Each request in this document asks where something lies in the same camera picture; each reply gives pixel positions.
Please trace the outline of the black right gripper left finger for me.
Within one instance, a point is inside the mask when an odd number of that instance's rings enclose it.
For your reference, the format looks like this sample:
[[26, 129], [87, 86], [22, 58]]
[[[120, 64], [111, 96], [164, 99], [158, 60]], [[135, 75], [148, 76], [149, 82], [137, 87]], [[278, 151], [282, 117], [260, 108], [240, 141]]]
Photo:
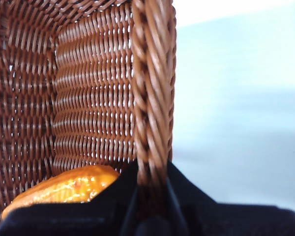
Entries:
[[89, 203], [36, 204], [0, 223], [0, 236], [117, 236], [137, 187], [137, 162]]

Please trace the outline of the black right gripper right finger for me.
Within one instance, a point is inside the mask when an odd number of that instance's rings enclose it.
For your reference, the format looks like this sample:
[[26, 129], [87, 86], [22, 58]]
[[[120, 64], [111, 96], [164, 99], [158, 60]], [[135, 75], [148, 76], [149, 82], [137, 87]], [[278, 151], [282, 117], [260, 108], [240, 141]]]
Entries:
[[192, 236], [295, 236], [295, 212], [290, 209], [218, 203], [172, 162], [168, 177]]

